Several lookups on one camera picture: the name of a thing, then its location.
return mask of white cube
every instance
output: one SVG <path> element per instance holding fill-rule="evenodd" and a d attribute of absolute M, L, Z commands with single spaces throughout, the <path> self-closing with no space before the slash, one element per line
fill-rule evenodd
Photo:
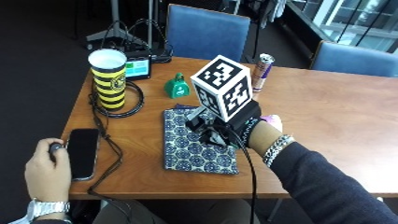
<path fill-rule="evenodd" d="M 218 55 L 190 79 L 200 105 L 227 122 L 252 98 L 250 69 Z"/>

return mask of smartphone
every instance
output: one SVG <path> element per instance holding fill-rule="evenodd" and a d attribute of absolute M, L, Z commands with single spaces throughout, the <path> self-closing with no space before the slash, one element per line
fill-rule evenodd
<path fill-rule="evenodd" d="M 99 146 L 98 129 L 74 129 L 66 140 L 71 180 L 87 180 L 94 176 L 97 150 Z"/>

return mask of patterned notebook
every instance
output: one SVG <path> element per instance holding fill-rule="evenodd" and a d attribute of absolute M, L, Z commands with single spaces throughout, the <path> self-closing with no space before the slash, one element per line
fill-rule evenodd
<path fill-rule="evenodd" d="M 163 168 L 215 174 L 238 174 L 236 155 L 231 147 L 216 147 L 199 143 L 199 135 L 184 127 L 186 115 L 195 110 L 191 106 L 167 109 L 163 115 Z M 212 119 L 211 113 L 199 115 Z"/>

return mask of person's left hand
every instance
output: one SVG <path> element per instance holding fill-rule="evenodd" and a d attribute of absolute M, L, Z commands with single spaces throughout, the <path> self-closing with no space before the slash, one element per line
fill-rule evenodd
<path fill-rule="evenodd" d="M 39 140 L 33 157 L 26 163 L 25 180 L 27 195 L 41 202 L 66 202 L 70 186 L 70 165 L 66 150 L 57 149 L 53 152 L 55 162 L 49 158 L 49 144 L 62 144 L 57 138 Z"/>

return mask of wrist watch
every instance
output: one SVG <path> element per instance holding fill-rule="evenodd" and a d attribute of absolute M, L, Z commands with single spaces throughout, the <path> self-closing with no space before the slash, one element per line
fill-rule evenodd
<path fill-rule="evenodd" d="M 47 215 L 50 213 L 65 213 L 69 210 L 69 202 L 43 203 L 35 198 L 27 203 L 27 222 L 31 222 L 34 218 Z"/>

